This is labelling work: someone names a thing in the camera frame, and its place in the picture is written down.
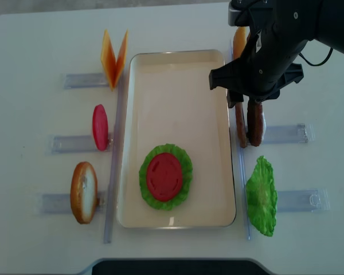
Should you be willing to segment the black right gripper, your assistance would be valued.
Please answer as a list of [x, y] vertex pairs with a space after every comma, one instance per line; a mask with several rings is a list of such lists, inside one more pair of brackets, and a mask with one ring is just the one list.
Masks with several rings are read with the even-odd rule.
[[247, 42], [238, 59], [210, 71], [210, 89], [228, 89], [228, 108], [242, 103], [243, 95], [249, 96], [249, 104], [276, 99], [282, 88], [303, 79], [302, 66], [293, 63], [303, 48], [304, 41], [281, 30], [272, 18]]

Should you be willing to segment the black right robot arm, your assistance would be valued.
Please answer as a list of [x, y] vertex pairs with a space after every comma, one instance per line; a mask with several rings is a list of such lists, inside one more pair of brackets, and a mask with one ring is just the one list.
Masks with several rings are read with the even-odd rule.
[[230, 1], [228, 24], [250, 28], [241, 56], [210, 71], [210, 89], [229, 91], [228, 103], [276, 99], [303, 78], [294, 59], [317, 40], [344, 54], [344, 1]]

